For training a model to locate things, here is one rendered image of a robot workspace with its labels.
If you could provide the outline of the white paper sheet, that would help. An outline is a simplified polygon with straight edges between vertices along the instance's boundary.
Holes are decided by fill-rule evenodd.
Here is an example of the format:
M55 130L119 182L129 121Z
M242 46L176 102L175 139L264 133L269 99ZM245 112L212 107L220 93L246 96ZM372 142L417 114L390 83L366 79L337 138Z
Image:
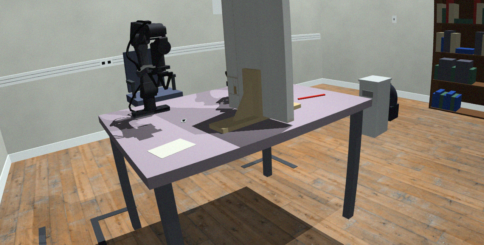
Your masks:
M188 142L183 139L178 139L178 140L169 142L167 144L164 144L162 146L155 147L154 149L149 150L148 152L154 154L159 158L165 158L172 154L180 152L182 150L186 150L187 148L192 147L194 145L195 144L192 142Z

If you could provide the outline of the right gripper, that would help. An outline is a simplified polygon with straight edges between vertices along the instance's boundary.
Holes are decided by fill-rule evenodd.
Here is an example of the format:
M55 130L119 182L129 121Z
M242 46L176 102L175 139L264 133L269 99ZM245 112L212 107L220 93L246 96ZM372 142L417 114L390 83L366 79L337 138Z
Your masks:
M168 72L166 69L170 69L170 65L165 65L165 60L164 60L164 55L152 55L152 65L143 65L138 72L142 71L144 68L149 67L149 70L152 70L152 72L148 72L147 74L149 75L150 79L152 79L154 85L156 88L159 87L160 82L162 83L162 86L164 87L165 90L168 89L168 85L171 81L171 77L173 75L173 72ZM163 72L162 72L163 71ZM153 75L157 74L158 76L158 82L156 83ZM168 76L167 84L165 86L164 80L162 77Z

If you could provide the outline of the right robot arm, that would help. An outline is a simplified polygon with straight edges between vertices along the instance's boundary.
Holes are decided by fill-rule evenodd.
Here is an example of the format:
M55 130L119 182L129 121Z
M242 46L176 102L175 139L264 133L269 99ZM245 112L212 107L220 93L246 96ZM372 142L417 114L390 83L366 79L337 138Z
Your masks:
M131 22L130 39L142 24L143 22ZM143 65L149 65L147 44L150 43L150 40L155 40L150 43L151 55L156 55L156 57L158 57L159 54L166 55L171 51L171 44L168 42L166 34L166 27L160 23L146 24L137 32L131 45L135 49L140 67ZM148 76L148 72L151 72L148 67L140 72L136 72L137 76L140 78L140 98L143 99L144 109L132 111L131 114L134 117L170 109L167 104L156 107L155 96L157 96L158 88L156 88L153 81Z

